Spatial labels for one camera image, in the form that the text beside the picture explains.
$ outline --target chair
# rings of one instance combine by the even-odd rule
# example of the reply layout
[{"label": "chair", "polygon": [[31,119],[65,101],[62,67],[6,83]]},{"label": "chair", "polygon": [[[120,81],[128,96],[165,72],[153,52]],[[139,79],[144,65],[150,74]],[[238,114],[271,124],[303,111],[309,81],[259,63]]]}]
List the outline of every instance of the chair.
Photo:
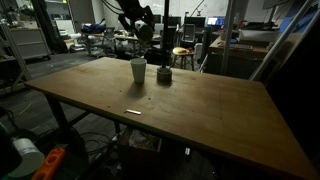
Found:
[{"label": "chair", "polygon": [[103,51],[105,53],[104,56],[113,58],[117,57],[117,55],[115,54],[117,46],[115,42],[114,30],[115,27],[107,27],[107,29],[103,32],[103,39],[101,42],[101,47],[103,48]]},{"label": "chair", "polygon": [[183,34],[180,40],[180,46],[183,48],[193,48],[197,42],[196,28],[194,24],[183,25]]},{"label": "chair", "polygon": [[182,47],[176,47],[172,50],[172,53],[173,62],[171,63],[171,67],[175,67],[175,65],[178,64],[178,58],[180,58],[180,69],[186,69],[187,64],[191,64],[191,70],[194,71],[194,52]]}]

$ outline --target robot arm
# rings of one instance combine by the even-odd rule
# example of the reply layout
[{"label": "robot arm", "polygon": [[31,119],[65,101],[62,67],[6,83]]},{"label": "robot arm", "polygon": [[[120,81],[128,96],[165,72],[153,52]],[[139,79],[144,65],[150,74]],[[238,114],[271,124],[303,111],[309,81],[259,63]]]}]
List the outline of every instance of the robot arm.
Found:
[{"label": "robot arm", "polygon": [[[138,39],[142,41],[149,41],[152,39],[154,31],[154,16],[149,6],[141,7],[139,0],[116,0],[123,10],[118,19],[122,26],[129,32],[134,33]],[[146,25],[139,30],[135,27],[135,22],[141,20]]]}]

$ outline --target stool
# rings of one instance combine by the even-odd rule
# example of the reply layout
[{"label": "stool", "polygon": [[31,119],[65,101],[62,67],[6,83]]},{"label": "stool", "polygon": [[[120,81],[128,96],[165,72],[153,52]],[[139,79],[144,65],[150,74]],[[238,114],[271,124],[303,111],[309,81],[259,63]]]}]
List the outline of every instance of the stool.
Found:
[{"label": "stool", "polygon": [[177,63],[177,59],[180,57],[181,63],[180,63],[180,69],[186,69],[187,65],[187,57],[191,58],[191,68],[192,71],[194,71],[194,63],[193,63],[193,56],[194,52],[190,52],[188,49],[182,48],[182,47],[176,47],[172,50],[173,53],[173,63],[171,64],[171,67],[174,67]]}]

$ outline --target white object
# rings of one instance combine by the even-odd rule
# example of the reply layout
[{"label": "white object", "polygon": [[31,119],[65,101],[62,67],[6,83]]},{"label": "white object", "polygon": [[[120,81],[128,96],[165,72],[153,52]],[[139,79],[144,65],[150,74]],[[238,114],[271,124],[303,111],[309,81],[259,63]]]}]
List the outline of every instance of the white object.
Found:
[{"label": "white object", "polygon": [[147,60],[143,58],[134,58],[130,60],[130,64],[132,68],[134,82],[143,83],[146,72]]},{"label": "white object", "polygon": [[201,58],[201,51],[202,51],[202,43],[196,43],[194,46],[194,56],[193,59],[197,61]]},{"label": "white object", "polygon": [[59,29],[60,36],[68,36],[68,32],[65,29]]},{"label": "white object", "polygon": [[239,30],[239,40],[275,42],[279,31]]},{"label": "white object", "polygon": [[78,43],[78,38],[81,38],[82,35],[80,33],[77,33],[77,34],[69,34],[70,38],[73,39],[73,43],[76,47],[78,46],[82,46],[82,45],[79,45]]},{"label": "white object", "polygon": [[161,34],[160,32],[163,30],[163,24],[156,23],[154,25],[154,34]]},{"label": "white object", "polygon": [[58,29],[65,29],[68,34],[74,34],[73,22],[71,20],[56,20]]},{"label": "white object", "polygon": [[20,165],[8,175],[13,178],[19,178],[35,172],[44,162],[45,156],[37,147],[27,138],[21,138],[13,141],[14,147],[22,157]]}]

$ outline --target computer screen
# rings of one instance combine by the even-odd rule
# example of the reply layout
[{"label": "computer screen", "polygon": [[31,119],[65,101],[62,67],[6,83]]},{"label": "computer screen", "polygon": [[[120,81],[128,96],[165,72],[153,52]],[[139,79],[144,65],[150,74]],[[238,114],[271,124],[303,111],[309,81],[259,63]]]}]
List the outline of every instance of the computer screen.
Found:
[{"label": "computer screen", "polygon": [[168,26],[179,26],[181,25],[181,17],[180,16],[169,16],[168,17]]},{"label": "computer screen", "polygon": [[154,14],[153,17],[154,17],[154,19],[153,19],[154,23],[162,23],[161,22],[161,14]]},{"label": "computer screen", "polygon": [[194,24],[196,27],[204,27],[206,22],[205,17],[186,17],[185,24]]},{"label": "computer screen", "polygon": [[224,25],[224,17],[221,16],[209,16],[208,17],[208,21],[207,21],[207,25],[218,25],[218,26],[222,26]]}]

